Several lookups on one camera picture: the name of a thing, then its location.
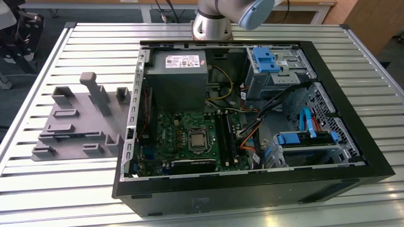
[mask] blue plastic latch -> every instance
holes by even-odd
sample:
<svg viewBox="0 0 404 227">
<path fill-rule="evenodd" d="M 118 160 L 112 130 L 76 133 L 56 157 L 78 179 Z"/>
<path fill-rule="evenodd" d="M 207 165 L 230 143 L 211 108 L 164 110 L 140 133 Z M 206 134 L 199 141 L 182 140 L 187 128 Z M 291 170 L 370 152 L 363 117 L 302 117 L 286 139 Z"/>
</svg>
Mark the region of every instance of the blue plastic latch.
<svg viewBox="0 0 404 227">
<path fill-rule="evenodd" d="M 279 144 L 284 144 L 286 143 L 283 135 L 278 136 L 278 141 L 279 141 Z"/>
<path fill-rule="evenodd" d="M 268 47 L 254 47 L 254 59 L 259 65 L 259 72 L 280 72 L 280 67 L 275 63 L 275 55 Z"/>
<path fill-rule="evenodd" d="M 270 153 L 271 153 L 271 147 L 268 147 L 268 149 L 266 151 L 266 154 L 264 154 L 264 157 L 267 157 Z"/>
<path fill-rule="evenodd" d="M 300 143 L 298 133 L 286 133 L 286 134 L 283 134 L 283 137 L 286 139 L 286 144 L 299 144 Z"/>
<path fill-rule="evenodd" d="M 331 137 L 334 139 L 334 142 L 338 143 L 339 140 L 340 140 L 340 137 L 339 137 L 339 134 L 335 131 L 331 132 Z"/>
</svg>

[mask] ram slot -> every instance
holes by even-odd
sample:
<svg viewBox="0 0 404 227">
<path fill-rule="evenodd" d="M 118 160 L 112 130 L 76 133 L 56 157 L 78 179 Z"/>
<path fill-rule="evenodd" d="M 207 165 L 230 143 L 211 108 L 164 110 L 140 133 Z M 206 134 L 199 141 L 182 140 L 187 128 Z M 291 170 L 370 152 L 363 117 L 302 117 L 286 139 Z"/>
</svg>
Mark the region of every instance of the ram slot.
<svg viewBox="0 0 404 227">
<path fill-rule="evenodd" d="M 220 163 L 223 166 L 231 166 L 235 164 L 238 151 L 228 114 L 216 114 L 215 124 L 220 150 Z"/>
</svg>

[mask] cpu socket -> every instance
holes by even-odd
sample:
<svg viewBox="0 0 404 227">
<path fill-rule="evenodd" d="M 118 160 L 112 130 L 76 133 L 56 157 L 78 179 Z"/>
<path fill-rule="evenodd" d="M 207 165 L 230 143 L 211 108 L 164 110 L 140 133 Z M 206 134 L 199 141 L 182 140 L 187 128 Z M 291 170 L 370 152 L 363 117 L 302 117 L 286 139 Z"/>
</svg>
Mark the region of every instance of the cpu socket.
<svg viewBox="0 0 404 227">
<path fill-rule="evenodd" d="M 206 128 L 188 129 L 188 149 L 194 152 L 194 154 L 202 154 L 208 149 Z"/>
</svg>

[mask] ventilation grille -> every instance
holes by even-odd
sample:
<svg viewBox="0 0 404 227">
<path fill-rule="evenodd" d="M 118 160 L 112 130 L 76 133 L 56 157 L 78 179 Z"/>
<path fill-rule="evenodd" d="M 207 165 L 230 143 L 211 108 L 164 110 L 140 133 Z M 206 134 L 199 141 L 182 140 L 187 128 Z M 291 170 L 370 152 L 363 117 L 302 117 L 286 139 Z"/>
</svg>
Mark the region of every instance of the ventilation grille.
<svg viewBox="0 0 404 227">
<path fill-rule="evenodd" d="M 310 89 L 300 89 L 294 92 L 284 106 L 287 119 L 291 119 L 288 124 L 291 124 L 296 131 L 299 130 L 300 110 L 303 107 L 307 107 L 315 113 L 322 128 L 338 132 L 342 147 L 350 151 L 352 156 L 359 156 L 356 146 L 342 120 L 327 116 L 330 113 L 335 113 L 335 110 L 331 107 L 331 102 L 326 100 L 328 98 L 319 83 L 311 86 Z"/>
</svg>

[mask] motherboard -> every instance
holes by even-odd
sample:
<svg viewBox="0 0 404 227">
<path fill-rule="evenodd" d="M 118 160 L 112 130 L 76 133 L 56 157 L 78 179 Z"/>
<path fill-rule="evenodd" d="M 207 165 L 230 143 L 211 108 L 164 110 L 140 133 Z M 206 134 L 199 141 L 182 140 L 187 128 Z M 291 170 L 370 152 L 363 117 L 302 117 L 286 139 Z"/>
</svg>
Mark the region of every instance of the motherboard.
<svg viewBox="0 0 404 227">
<path fill-rule="evenodd" d="M 156 145 L 143 148 L 148 175 L 250 169 L 247 152 L 223 144 L 223 134 L 235 140 L 240 129 L 238 112 L 159 114 Z"/>
</svg>

